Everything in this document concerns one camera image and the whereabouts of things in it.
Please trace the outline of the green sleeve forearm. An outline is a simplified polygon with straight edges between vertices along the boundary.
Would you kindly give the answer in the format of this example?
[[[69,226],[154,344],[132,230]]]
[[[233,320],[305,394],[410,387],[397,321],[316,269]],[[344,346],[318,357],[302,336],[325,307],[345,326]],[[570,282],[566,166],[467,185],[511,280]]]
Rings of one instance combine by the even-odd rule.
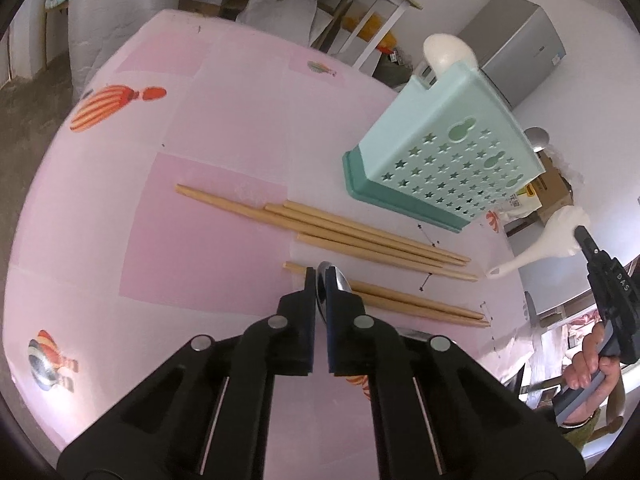
[[[617,430],[622,428],[624,418],[623,416],[616,416],[607,425],[597,429],[596,426],[601,412],[602,410],[598,408],[584,422],[561,426],[560,429],[564,439],[570,442],[574,448],[577,448],[579,452],[582,452],[587,443],[598,440],[607,434],[615,434]]]

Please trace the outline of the person's right hand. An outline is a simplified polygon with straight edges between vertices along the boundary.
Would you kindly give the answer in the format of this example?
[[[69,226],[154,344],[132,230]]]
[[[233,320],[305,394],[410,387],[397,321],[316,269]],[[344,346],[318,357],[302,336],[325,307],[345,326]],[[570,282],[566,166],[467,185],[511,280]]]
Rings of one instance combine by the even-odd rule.
[[[572,362],[563,372],[565,383],[572,390],[587,389],[598,370],[604,376],[603,382],[591,396],[564,420],[564,426],[573,427],[588,422],[620,381],[620,359],[599,356],[598,345],[604,336],[605,328],[602,323],[593,326],[591,333],[582,340],[582,350],[573,356]]]

